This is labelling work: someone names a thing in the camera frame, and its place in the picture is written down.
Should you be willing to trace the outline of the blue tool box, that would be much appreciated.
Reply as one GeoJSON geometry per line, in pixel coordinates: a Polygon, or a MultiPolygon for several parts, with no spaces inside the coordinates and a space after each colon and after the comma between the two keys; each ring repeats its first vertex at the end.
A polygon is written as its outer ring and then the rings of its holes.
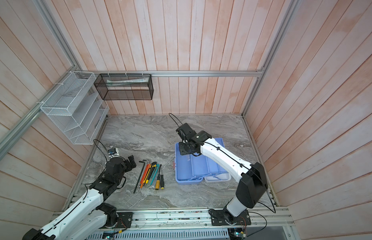
{"type": "Polygon", "coordinates": [[[194,185],[205,181],[204,177],[228,173],[223,167],[204,155],[181,156],[175,144],[175,180],[179,185],[194,185]]]}

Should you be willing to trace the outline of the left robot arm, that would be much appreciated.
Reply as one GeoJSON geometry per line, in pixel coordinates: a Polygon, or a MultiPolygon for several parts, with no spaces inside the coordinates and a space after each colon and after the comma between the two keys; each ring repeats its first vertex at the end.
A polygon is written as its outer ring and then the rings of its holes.
{"type": "Polygon", "coordinates": [[[71,207],[41,229],[31,229],[24,240],[85,240],[96,230],[115,229],[119,216],[107,200],[121,184],[124,174],[136,168],[134,156],[111,158],[105,170],[71,207]]]}

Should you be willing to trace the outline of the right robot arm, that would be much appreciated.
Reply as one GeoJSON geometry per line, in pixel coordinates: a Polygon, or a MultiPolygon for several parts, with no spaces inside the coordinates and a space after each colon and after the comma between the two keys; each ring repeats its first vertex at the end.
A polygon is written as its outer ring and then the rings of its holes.
{"type": "Polygon", "coordinates": [[[205,131],[176,129],[181,137],[182,155],[200,154],[223,167],[238,183],[235,196],[223,209],[226,221],[234,221],[247,209],[252,209],[268,190],[266,172],[262,164],[242,160],[227,150],[205,131]]]}

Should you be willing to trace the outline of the teal utility knife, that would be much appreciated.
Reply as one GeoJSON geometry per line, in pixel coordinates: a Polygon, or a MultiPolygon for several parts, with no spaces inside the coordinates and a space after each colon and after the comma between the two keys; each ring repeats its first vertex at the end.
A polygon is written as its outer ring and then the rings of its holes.
{"type": "Polygon", "coordinates": [[[150,183],[149,183],[150,186],[152,186],[156,182],[160,167],[161,167],[161,164],[158,164],[156,166],[155,171],[153,172],[152,178],[150,179],[150,183]]]}

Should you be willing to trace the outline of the aluminium frame rail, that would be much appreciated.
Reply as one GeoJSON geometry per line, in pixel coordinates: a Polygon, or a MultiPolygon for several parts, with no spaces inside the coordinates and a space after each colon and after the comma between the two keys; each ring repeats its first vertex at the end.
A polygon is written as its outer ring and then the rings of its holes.
{"type": "MultiPolygon", "coordinates": [[[[58,38],[58,42],[63,44],[63,49],[69,55],[70,58],[74,58],[72,50],[69,48],[67,40],[63,37],[63,34],[59,27],[57,26],[49,7],[45,1],[33,1],[36,5],[37,10],[45,18],[47,25],[52,29],[55,37],[58,38]]],[[[152,77],[258,77],[255,89],[252,90],[251,96],[246,102],[246,108],[248,108],[254,99],[254,95],[258,91],[258,88],[262,82],[262,78],[266,75],[266,72],[273,61],[273,55],[277,53],[277,48],[279,48],[280,43],[290,26],[294,15],[299,8],[301,1],[290,1],[288,3],[287,11],[282,18],[281,25],[277,31],[276,38],[272,43],[272,47],[267,54],[265,64],[260,70],[184,70],[184,71],[113,71],[113,74],[150,74],[152,77]]],[[[24,133],[31,127],[31,125],[40,117],[41,107],[47,101],[56,90],[63,85],[63,82],[71,73],[78,72],[80,70],[79,63],[76,59],[73,59],[73,66],[65,72],[64,75],[60,77],[58,82],[56,82],[45,94],[38,100],[32,109],[30,109],[27,114],[25,114],[17,124],[7,132],[7,134],[0,140],[0,162],[8,154],[8,152],[14,147],[14,145],[21,139],[24,133]]]]}

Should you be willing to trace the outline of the yellow black utility knife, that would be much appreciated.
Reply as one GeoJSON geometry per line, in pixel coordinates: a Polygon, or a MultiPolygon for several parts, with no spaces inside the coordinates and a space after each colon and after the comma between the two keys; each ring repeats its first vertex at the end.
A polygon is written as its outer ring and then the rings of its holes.
{"type": "Polygon", "coordinates": [[[157,162],[153,162],[153,163],[151,164],[151,166],[150,166],[150,168],[149,168],[149,170],[148,170],[148,172],[147,172],[146,179],[145,179],[145,181],[144,181],[144,184],[145,184],[145,185],[148,184],[148,181],[150,180],[150,177],[151,177],[151,175],[152,175],[154,169],[156,168],[156,165],[157,165],[157,162]]]}

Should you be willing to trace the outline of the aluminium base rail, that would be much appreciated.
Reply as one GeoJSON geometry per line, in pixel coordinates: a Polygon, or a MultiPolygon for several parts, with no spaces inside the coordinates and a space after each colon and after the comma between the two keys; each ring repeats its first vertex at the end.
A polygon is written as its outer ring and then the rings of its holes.
{"type": "Polygon", "coordinates": [[[88,231],[88,240],[298,240],[300,236],[287,208],[257,206],[232,224],[202,209],[153,209],[118,212],[113,228],[88,231]]]}

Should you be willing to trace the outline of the black hex key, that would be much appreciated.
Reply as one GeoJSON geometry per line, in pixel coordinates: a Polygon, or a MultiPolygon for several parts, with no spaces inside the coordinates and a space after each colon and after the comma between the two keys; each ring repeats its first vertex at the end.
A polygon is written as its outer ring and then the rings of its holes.
{"type": "Polygon", "coordinates": [[[143,172],[144,172],[144,170],[145,170],[145,166],[146,166],[147,160],[142,160],[142,161],[139,161],[139,162],[140,162],[140,163],[143,163],[143,166],[142,166],[142,168],[141,168],[141,171],[140,171],[139,177],[138,177],[138,179],[137,179],[137,183],[136,183],[135,188],[134,188],[134,191],[133,191],[134,194],[136,193],[136,190],[137,190],[138,185],[139,185],[139,183],[140,183],[140,180],[141,180],[142,174],[143,174],[143,172]]]}

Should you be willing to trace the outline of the black handle screwdriver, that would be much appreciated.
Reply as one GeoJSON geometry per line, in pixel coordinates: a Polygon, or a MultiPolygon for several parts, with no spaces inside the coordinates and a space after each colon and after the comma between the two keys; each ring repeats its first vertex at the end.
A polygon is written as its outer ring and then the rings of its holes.
{"type": "Polygon", "coordinates": [[[161,167],[161,169],[160,169],[160,179],[159,179],[159,182],[160,182],[160,188],[161,189],[164,189],[163,167],[161,167]]]}

